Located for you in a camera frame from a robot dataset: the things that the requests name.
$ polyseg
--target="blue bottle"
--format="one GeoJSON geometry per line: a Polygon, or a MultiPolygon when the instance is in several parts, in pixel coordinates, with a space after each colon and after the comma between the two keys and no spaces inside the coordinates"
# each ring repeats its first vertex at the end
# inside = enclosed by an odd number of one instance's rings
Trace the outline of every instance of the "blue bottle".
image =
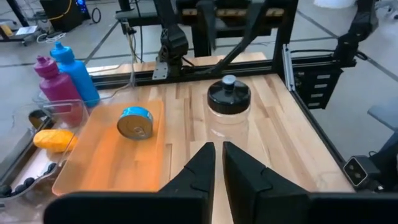
{"type": "Polygon", "coordinates": [[[56,42],[55,48],[50,51],[50,55],[59,63],[59,69],[70,75],[86,106],[91,108],[97,105],[100,102],[100,95],[87,72],[85,64],[75,60],[72,49],[56,42]]]}

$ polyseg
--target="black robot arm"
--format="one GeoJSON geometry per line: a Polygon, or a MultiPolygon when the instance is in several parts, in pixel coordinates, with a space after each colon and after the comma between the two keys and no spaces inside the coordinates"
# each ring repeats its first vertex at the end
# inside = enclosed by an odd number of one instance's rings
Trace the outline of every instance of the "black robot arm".
{"type": "Polygon", "coordinates": [[[338,38],[333,57],[342,66],[351,63],[358,53],[359,42],[366,40],[379,26],[375,10],[376,0],[358,0],[358,9],[347,34],[338,38]]]}
{"type": "Polygon", "coordinates": [[[154,0],[154,4],[163,27],[158,61],[167,64],[168,75],[176,74],[182,67],[182,57],[188,52],[187,36],[178,26],[170,0],[154,0]]]}

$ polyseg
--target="pink bottle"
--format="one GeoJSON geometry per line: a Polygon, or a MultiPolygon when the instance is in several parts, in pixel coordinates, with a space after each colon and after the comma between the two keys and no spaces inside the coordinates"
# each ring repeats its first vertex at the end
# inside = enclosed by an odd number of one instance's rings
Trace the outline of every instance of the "pink bottle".
{"type": "MultiPolygon", "coordinates": [[[[72,79],[68,74],[60,73],[57,64],[51,58],[38,56],[34,70],[40,77],[43,77],[40,82],[40,89],[51,102],[81,99],[72,79]]],[[[57,103],[53,108],[69,127],[75,127],[81,123],[83,117],[82,106],[81,103],[72,101],[65,104],[57,103]]]]}

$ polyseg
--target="wooden tabletop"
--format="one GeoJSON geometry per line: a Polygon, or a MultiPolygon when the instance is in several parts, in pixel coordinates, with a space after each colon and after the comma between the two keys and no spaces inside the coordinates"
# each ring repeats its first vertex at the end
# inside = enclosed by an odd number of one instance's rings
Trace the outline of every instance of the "wooden tabletop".
{"type": "MultiPolygon", "coordinates": [[[[213,64],[222,56],[189,59],[195,65],[213,64]]],[[[235,62],[263,60],[262,53],[241,54],[235,62]]],[[[117,70],[90,68],[92,75],[124,73],[117,70]]],[[[153,70],[154,63],[136,64],[135,71],[153,70]]],[[[352,192],[350,184],[322,143],[301,109],[276,74],[239,78],[252,93],[249,114],[247,153],[280,175],[311,192],[352,192]]],[[[112,102],[163,99],[166,111],[166,144],[162,182],[174,178],[183,166],[207,142],[208,125],[206,92],[215,82],[173,83],[143,86],[118,93],[112,102]]],[[[102,91],[111,93],[114,90],[102,91]]],[[[221,149],[216,149],[216,180],[213,223],[232,223],[225,191],[221,149]]]]}

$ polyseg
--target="black jar lid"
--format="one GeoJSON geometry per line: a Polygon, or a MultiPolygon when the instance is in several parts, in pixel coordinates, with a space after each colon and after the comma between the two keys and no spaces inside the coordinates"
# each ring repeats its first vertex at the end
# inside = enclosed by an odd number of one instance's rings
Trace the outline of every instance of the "black jar lid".
{"type": "Polygon", "coordinates": [[[249,108],[250,98],[250,88],[234,75],[224,76],[207,91],[209,107],[220,114],[242,113],[249,108]]]}

